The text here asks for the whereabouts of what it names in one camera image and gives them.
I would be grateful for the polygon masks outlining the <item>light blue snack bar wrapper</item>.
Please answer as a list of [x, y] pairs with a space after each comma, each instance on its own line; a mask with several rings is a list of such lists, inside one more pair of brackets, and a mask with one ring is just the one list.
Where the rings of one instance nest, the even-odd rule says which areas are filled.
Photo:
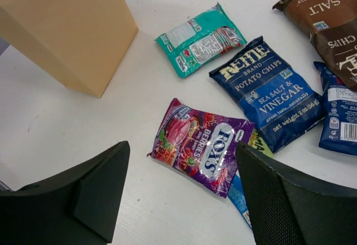
[[232, 180], [232, 184], [228, 191], [228, 198], [237, 208], [247, 225], [252, 229], [248, 207], [246, 204], [246, 199], [243, 192], [243, 186], [239, 175], [236, 173]]

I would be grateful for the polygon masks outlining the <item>blue Kettle vinegar chips bag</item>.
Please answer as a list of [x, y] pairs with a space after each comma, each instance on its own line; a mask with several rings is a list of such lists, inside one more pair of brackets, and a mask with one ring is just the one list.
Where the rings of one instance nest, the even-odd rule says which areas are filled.
[[262, 36], [209, 73], [276, 153], [324, 118], [322, 97]]

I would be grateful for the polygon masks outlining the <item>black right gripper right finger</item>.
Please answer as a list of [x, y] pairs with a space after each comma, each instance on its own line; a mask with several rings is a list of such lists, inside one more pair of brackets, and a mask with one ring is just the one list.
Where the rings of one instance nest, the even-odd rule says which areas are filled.
[[242, 141], [235, 157], [256, 244], [356, 244], [356, 189], [308, 175]]

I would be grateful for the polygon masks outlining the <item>teal Fox's mint candy bag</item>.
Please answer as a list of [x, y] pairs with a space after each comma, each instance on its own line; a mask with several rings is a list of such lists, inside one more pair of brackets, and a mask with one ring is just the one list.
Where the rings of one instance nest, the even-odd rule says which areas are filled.
[[162, 33], [155, 42], [180, 78], [247, 43], [220, 3]]

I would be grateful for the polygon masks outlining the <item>brown paper bag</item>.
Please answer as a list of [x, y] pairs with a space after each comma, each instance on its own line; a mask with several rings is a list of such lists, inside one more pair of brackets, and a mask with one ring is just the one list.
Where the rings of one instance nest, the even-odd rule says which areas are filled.
[[1, 0], [1, 37], [66, 88], [95, 97], [137, 32], [126, 0]]

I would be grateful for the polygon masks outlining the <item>brown Kettle chips bag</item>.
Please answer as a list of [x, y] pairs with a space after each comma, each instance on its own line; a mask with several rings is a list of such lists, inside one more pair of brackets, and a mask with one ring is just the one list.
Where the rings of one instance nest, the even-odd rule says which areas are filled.
[[356, 91], [356, 0], [280, 0], [272, 8], [283, 12], [327, 67]]

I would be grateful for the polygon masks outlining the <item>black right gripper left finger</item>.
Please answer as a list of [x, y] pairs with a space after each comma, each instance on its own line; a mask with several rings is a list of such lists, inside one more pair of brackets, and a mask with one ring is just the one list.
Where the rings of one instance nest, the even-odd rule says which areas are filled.
[[130, 156], [127, 141], [47, 179], [1, 183], [1, 244], [110, 244]]

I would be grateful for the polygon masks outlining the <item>green yellow candy wrapper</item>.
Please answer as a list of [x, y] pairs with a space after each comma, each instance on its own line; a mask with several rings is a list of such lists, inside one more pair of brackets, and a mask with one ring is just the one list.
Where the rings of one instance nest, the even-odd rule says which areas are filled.
[[248, 145], [266, 156], [274, 158], [273, 152], [270, 150], [263, 137], [255, 129], [250, 136]]

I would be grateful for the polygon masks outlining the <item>purple Fox's berries candy bag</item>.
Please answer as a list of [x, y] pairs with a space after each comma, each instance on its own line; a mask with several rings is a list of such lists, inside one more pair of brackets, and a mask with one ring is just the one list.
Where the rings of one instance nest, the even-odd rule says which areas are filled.
[[247, 119], [193, 109], [174, 98], [148, 156], [226, 198], [237, 171], [237, 144], [247, 143], [254, 129]]

